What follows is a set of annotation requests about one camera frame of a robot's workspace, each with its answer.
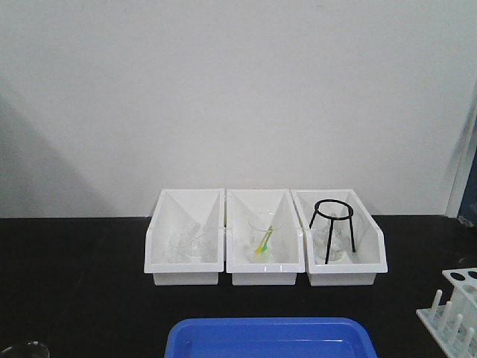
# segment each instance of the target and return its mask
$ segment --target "test tube rack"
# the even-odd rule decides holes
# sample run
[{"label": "test tube rack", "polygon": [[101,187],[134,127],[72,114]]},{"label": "test tube rack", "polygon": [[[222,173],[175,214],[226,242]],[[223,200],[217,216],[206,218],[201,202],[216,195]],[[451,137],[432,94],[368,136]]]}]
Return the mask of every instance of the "test tube rack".
[{"label": "test tube rack", "polygon": [[416,314],[449,358],[476,358],[477,268],[442,271],[454,286],[452,297],[439,305],[442,290],[436,291],[431,308]]}]

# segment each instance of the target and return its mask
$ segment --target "blue plastic tray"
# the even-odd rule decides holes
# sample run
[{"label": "blue plastic tray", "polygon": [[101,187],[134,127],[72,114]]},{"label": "blue plastic tray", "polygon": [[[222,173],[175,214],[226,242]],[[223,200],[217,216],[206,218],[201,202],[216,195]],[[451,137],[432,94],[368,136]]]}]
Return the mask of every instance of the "blue plastic tray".
[{"label": "blue plastic tray", "polygon": [[165,358],[377,358],[347,318],[198,318],[176,324]]}]

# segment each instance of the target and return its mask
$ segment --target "black countertop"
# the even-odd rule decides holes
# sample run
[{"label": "black countertop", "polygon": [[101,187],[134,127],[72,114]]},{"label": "black countertop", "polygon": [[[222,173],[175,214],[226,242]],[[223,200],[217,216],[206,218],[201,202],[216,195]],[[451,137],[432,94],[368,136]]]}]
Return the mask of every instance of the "black countertop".
[{"label": "black countertop", "polygon": [[162,357],[174,324],[198,317],[348,317],[379,357],[445,358],[416,316],[444,269],[477,266],[477,234],[443,216],[375,216],[389,272],[372,286],[155,286],[143,273],[151,218],[0,220],[0,350],[33,339],[56,357]]}]

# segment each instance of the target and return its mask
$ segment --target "white wall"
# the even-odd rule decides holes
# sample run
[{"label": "white wall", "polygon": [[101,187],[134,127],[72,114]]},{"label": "white wall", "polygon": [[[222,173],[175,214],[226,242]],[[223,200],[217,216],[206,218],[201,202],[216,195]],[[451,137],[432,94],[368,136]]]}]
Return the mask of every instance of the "white wall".
[{"label": "white wall", "polygon": [[444,214],[476,1],[3,1],[0,216],[146,216],[163,187],[347,188]]}]

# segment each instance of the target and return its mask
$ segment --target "plastic storage bin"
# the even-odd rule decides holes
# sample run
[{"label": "plastic storage bin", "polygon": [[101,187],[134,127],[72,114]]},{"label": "plastic storage bin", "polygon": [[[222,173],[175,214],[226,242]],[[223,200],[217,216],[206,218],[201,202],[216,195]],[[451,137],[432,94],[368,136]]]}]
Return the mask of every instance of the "plastic storage bin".
[{"label": "plastic storage bin", "polygon": [[199,318],[176,324],[165,358],[377,358],[347,318]]},{"label": "plastic storage bin", "polygon": [[303,232],[287,189],[228,189],[226,232],[233,285],[294,285],[305,271]]},{"label": "plastic storage bin", "polygon": [[163,189],[146,233],[156,285],[214,285],[224,270],[224,189]]},{"label": "plastic storage bin", "polygon": [[[352,189],[342,190],[292,190],[300,223],[303,226],[306,243],[306,271],[312,286],[347,286],[372,285],[376,273],[388,271],[386,263],[384,236],[361,200]],[[316,215],[312,229],[309,228],[315,204],[324,199],[335,199],[349,204],[354,214],[353,232],[356,252],[350,244],[350,227],[347,220],[336,221],[334,232],[341,233],[342,242],[347,245],[344,253],[337,260],[325,264],[322,255],[326,250],[319,245],[319,240],[327,239],[329,220]],[[347,208],[328,203],[324,210],[331,216],[344,217]]]}]

